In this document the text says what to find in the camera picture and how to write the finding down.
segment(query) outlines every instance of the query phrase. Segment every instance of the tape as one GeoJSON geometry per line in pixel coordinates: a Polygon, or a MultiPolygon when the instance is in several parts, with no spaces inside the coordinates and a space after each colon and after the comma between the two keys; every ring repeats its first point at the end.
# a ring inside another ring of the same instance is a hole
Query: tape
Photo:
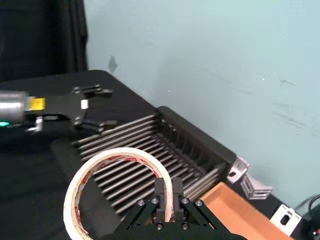
{"type": "Polygon", "coordinates": [[[165,221],[169,222],[173,212],[172,182],[166,168],[152,155],[130,147],[119,147],[103,151],[88,160],[74,175],[65,195],[63,221],[72,240],[91,240],[80,219],[79,201],[83,189],[92,174],[115,161],[134,161],[147,166],[157,178],[164,179],[165,221]]]}

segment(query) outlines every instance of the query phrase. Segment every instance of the black curtain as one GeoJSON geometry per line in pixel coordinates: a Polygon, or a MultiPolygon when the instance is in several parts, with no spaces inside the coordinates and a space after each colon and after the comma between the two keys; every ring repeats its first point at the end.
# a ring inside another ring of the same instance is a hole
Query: black curtain
{"type": "Polygon", "coordinates": [[[83,0],[0,0],[0,81],[87,70],[83,0]]]}

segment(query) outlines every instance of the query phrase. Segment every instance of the black table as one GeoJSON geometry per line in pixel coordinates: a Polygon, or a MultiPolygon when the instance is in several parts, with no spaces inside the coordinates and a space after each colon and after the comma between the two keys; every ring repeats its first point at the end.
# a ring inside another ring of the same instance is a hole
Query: black table
{"type": "MultiPolygon", "coordinates": [[[[110,74],[100,70],[0,83],[1,90],[24,90],[32,96],[65,94],[76,86],[101,84],[114,90],[111,98],[89,100],[91,120],[117,120],[125,124],[154,113],[155,109],[110,74]]],[[[22,129],[0,129],[0,232],[3,239],[68,240],[63,223],[63,202],[68,181],[50,145],[61,137],[79,139],[88,133],[67,123],[46,122],[44,131],[30,135],[22,129]]],[[[244,196],[239,184],[230,185],[244,196]]],[[[282,204],[273,195],[249,201],[271,218],[282,204]]],[[[292,237],[306,240],[302,221],[292,237]]]]}

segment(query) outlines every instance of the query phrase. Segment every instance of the light blue wall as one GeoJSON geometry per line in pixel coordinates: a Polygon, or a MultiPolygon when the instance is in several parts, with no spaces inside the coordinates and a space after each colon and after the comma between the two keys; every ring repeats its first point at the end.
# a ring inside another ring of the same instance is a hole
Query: light blue wall
{"type": "Polygon", "coordinates": [[[291,207],[320,191],[320,1],[85,6],[90,69],[117,65],[115,77],[244,157],[291,207]]]}

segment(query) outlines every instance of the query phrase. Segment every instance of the dish rack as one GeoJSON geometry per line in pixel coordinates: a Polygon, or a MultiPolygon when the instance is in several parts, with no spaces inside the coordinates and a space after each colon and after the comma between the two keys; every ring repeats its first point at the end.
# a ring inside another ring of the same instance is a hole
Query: dish rack
{"type": "MultiPolygon", "coordinates": [[[[62,145],[64,150],[56,150],[55,155],[72,159],[70,149],[62,145]]],[[[67,169],[69,180],[84,162],[102,151],[137,148],[158,159],[172,178],[182,178],[184,196],[192,201],[224,181],[237,159],[231,150],[164,106],[152,115],[71,145],[75,150],[73,158],[76,156],[77,160],[69,166],[64,160],[65,166],[62,166],[67,169]]],[[[153,196],[156,178],[149,168],[137,162],[117,161],[97,170],[92,179],[114,213],[123,219],[139,199],[148,200],[153,196]]]]}

